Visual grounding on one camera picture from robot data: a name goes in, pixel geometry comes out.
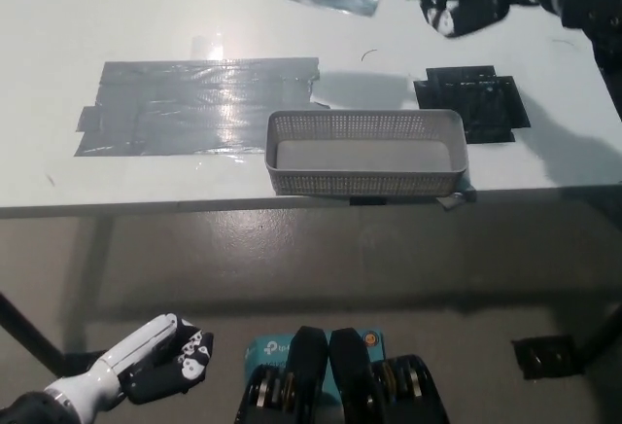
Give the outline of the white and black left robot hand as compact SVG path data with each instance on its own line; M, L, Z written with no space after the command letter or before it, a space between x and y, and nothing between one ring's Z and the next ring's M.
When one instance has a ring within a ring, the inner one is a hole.
M62 377L44 392L75 423L128 399L144 405L186 394L201 383L213 355L214 335L177 314L161 314L102 353L90 368Z

